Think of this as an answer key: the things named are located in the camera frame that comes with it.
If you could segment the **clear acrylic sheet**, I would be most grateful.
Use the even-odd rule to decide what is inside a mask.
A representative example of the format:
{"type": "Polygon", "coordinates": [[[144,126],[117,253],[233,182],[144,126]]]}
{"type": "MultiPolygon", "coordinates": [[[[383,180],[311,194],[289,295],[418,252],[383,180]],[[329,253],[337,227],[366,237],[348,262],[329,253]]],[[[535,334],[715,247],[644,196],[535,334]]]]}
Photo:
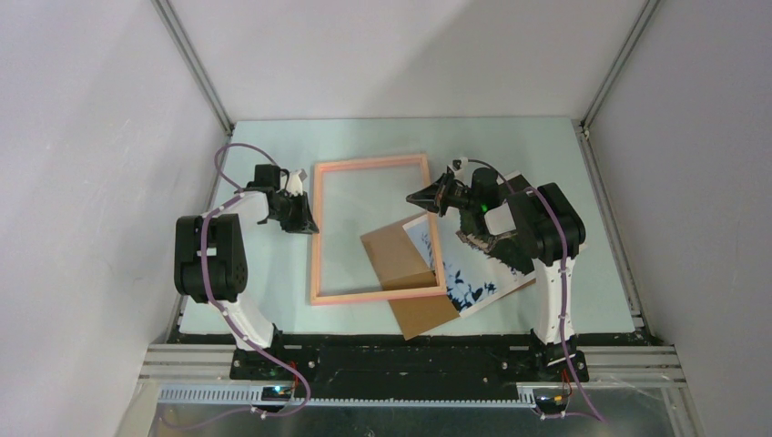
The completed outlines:
{"type": "Polygon", "coordinates": [[[420,213],[405,198],[425,186],[418,164],[322,174],[321,296],[381,290],[361,237],[420,213]]]}

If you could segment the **Great Wall photo print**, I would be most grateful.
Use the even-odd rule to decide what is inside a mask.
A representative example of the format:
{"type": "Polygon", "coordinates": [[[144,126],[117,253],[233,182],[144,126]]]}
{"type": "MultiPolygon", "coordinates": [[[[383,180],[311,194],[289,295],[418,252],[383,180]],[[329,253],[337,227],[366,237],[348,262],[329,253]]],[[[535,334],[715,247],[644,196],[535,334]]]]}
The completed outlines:
{"type": "Polygon", "coordinates": [[[438,221],[446,295],[462,317],[535,280],[532,260],[523,252],[513,222],[506,233],[494,235],[485,215],[510,194],[489,169],[472,175],[472,193],[480,200],[475,211],[448,208],[438,221]]]}

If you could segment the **pink wooden photo frame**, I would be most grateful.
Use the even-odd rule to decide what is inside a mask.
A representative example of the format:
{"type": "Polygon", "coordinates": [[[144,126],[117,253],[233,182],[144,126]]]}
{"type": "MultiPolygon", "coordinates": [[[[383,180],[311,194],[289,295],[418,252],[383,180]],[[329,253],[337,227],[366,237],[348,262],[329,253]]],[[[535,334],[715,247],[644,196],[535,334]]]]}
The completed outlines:
{"type": "MultiPolygon", "coordinates": [[[[323,224],[323,177],[328,172],[347,170],[371,170],[375,168],[417,166],[422,175],[424,185],[429,184],[430,170],[426,153],[396,155],[381,158],[355,158],[339,161],[319,162],[313,167],[313,197],[312,213],[319,230],[324,230],[323,224]]],[[[383,300],[403,300],[440,296],[446,293],[444,266],[442,265],[442,244],[437,227],[437,218],[430,213],[427,218],[429,234],[432,243],[432,255],[435,261],[435,284],[430,287],[412,289],[381,290],[353,293],[336,296],[321,294],[321,251],[322,234],[312,236],[310,249],[310,304],[312,306],[353,304],[383,300]]]]}

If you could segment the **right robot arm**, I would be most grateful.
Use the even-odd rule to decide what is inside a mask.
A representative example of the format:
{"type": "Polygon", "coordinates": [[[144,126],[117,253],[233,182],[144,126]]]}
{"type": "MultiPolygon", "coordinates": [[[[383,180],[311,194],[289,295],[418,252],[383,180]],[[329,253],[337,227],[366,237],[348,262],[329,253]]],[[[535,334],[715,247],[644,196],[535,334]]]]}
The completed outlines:
{"type": "Polygon", "coordinates": [[[428,187],[407,195],[408,203],[443,217],[458,210],[460,241],[518,273],[533,272],[541,315],[531,331],[529,366],[551,381],[576,354],[570,318],[571,275],[586,239],[584,223],[554,183],[517,186],[481,163],[471,182],[460,179],[455,160],[428,187]]]}

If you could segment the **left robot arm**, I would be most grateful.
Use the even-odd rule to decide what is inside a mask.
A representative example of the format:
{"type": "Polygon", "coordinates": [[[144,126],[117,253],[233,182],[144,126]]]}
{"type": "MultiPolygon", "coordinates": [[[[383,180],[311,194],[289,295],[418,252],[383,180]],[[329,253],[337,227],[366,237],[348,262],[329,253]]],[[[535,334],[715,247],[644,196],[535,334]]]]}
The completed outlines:
{"type": "Polygon", "coordinates": [[[174,283],[177,292],[218,311],[237,347],[256,351],[253,368],[277,379],[288,367],[287,353],[271,345],[275,325],[246,294],[249,267],[244,233],[271,220],[287,233],[313,235],[307,174],[277,165],[255,166],[254,178],[223,205],[178,218],[175,226],[174,283]]]}

